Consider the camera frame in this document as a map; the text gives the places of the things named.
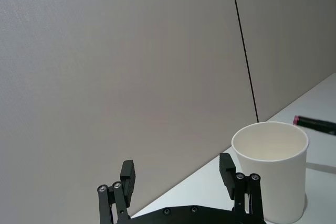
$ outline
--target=black marker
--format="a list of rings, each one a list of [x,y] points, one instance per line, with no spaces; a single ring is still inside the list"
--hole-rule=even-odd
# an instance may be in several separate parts
[[[296,115],[293,121],[294,125],[303,126],[316,131],[336,135],[336,123],[316,120],[311,118],[305,118],[300,115]]]

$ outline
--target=white table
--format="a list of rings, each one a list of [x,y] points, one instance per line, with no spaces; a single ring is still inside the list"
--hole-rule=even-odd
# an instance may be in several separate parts
[[[288,105],[269,121],[292,123],[295,115],[336,122],[336,73]],[[335,223],[336,220],[336,136],[304,129],[310,140],[307,152],[307,206],[297,223]],[[233,149],[230,153],[240,171]],[[201,205],[232,209],[226,187],[219,174],[219,156],[204,165],[133,217],[164,207]]]

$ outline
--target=cup rim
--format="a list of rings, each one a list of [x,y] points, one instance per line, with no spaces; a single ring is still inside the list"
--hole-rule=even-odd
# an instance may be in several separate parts
[[[294,127],[294,128],[296,128],[296,129],[298,129],[298,130],[304,135],[304,137],[305,137],[305,139],[306,139],[306,144],[305,144],[304,148],[303,148],[302,150],[300,150],[298,153],[295,153],[294,155],[289,156],[289,157],[287,157],[287,158],[275,159],[275,160],[264,160],[264,159],[257,159],[257,158],[248,157],[248,156],[242,154],[241,152],[239,152],[239,151],[236,149],[236,147],[235,147],[235,145],[234,145],[234,139],[235,139],[236,135],[238,135],[241,131],[243,131],[243,130],[249,128],[249,127],[253,127],[253,126],[257,125],[257,124],[283,124],[283,125],[286,125],[286,126]],[[295,157],[297,157],[297,156],[300,156],[302,153],[306,152],[306,151],[307,151],[307,148],[308,148],[308,146],[309,146],[309,138],[308,138],[308,135],[306,134],[306,132],[305,132],[304,130],[302,130],[301,128],[297,127],[296,125],[292,125],[292,124],[284,123],[284,122],[277,122],[277,121],[258,122],[258,123],[254,123],[254,124],[250,124],[250,125],[248,125],[248,126],[245,126],[245,127],[241,128],[239,131],[237,131],[237,132],[234,134],[234,136],[232,137],[232,140],[231,140],[231,146],[232,146],[233,150],[234,150],[237,154],[239,154],[240,156],[242,156],[242,157],[244,157],[244,158],[246,158],[246,159],[249,159],[249,160],[251,160],[251,161],[257,161],[257,162],[260,162],[260,163],[275,163],[275,162],[283,162],[283,161],[287,161],[287,160],[289,160],[289,159],[292,159],[292,158],[295,158]]]

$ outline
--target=gray wall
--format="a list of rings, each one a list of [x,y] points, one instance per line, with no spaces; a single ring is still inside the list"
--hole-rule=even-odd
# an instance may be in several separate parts
[[[336,0],[237,0],[261,121],[336,72]]]
[[[256,122],[234,0],[0,0],[1,223],[98,223],[134,158],[131,212]]]

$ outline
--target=black vertical line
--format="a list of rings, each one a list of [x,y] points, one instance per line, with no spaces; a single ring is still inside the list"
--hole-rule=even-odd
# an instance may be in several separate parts
[[[236,4],[236,11],[237,11],[237,17],[238,17],[238,22],[239,22],[239,28],[240,28],[241,40],[242,40],[242,42],[243,42],[243,48],[244,48],[244,54],[245,54],[245,60],[246,60],[246,66],[247,66],[248,78],[249,78],[249,80],[250,80],[250,86],[251,86],[251,91],[252,91],[254,110],[255,110],[255,112],[256,112],[257,122],[259,122],[258,111],[257,111],[257,106],[256,106],[256,98],[254,97],[254,91],[253,91],[253,85],[252,85],[252,79],[251,79],[250,67],[249,67],[249,65],[248,65],[248,60],[247,60],[247,55],[246,55],[246,47],[245,47],[245,42],[244,42],[243,30],[242,30],[242,27],[241,27],[242,25],[241,25],[241,22],[240,22],[240,16],[239,16],[239,11],[238,11],[237,0],[235,0],[235,4]]]

